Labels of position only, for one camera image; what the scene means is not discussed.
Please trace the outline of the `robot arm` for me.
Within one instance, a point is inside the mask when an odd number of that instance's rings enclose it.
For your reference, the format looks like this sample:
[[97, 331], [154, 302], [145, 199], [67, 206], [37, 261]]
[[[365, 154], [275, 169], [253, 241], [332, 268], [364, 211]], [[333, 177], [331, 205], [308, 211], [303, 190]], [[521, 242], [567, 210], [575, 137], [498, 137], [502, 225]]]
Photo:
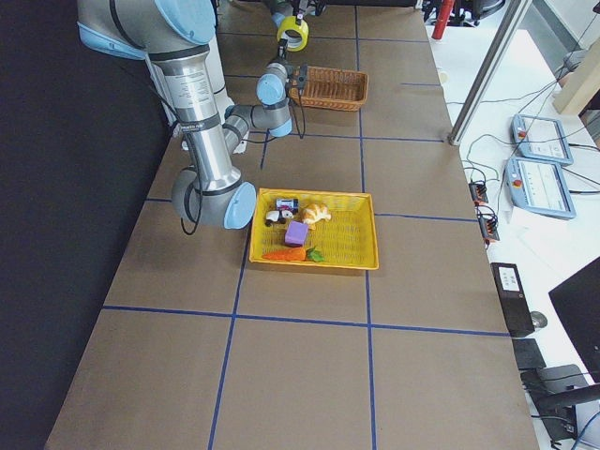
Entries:
[[216, 34], [209, 1], [80, 1], [80, 39], [88, 48], [144, 60], [159, 68], [192, 165], [172, 187], [180, 218], [198, 225], [242, 229], [251, 221], [256, 188], [233, 166], [231, 155], [253, 128], [275, 137], [292, 130], [288, 86], [293, 73], [287, 44], [279, 43], [257, 83], [257, 105], [220, 112], [206, 60]]
[[268, 9], [276, 26], [280, 26], [288, 17], [294, 17], [299, 21], [309, 15], [320, 16], [326, 9], [326, 1], [262, 0], [261, 4]]

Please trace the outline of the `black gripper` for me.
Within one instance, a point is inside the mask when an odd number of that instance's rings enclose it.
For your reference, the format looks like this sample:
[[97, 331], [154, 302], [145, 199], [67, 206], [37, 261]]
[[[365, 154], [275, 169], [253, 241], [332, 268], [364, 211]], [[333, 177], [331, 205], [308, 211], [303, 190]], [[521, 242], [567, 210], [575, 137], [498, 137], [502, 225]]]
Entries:
[[288, 40], [286, 38], [281, 38], [277, 45], [277, 56], [273, 59], [273, 62], [280, 64], [285, 68], [291, 68], [293, 65], [287, 58]]
[[291, 0], [290, 4], [298, 26], [302, 25], [303, 16], [320, 16], [326, 8], [326, 0]]

